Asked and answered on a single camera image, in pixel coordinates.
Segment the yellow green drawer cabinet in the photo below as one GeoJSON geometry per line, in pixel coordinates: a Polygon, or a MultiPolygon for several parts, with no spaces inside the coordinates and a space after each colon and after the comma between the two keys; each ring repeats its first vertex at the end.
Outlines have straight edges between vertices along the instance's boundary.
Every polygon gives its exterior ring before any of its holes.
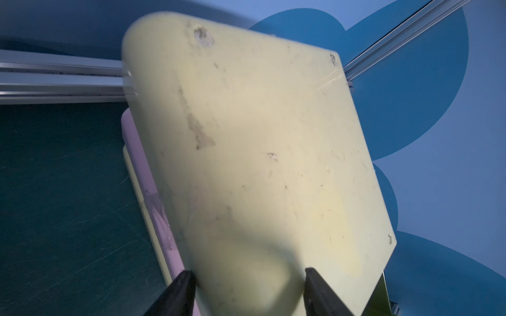
{"type": "Polygon", "coordinates": [[[304,315],[315,269],[361,315],[396,237],[338,53],[174,12],[123,84],[203,315],[304,315]]]}

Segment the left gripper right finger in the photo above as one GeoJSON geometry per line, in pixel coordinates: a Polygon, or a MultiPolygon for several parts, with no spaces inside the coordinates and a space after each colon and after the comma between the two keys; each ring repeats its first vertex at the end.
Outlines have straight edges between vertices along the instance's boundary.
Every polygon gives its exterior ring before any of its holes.
{"type": "Polygon", "coordinates": [[[315,268],[306,268],[305,273],[303,300],[307,316],[353,315],[315,268]]]}

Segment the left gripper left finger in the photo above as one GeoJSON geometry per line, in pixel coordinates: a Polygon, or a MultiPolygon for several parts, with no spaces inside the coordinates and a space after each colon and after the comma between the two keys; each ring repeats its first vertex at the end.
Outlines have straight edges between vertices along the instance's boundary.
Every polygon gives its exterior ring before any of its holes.
{"type": "Polygon", "coordinates": [[[144,316],[192,316],[196,296],[196,277],[182,271],[149,307],[144,316]]]}

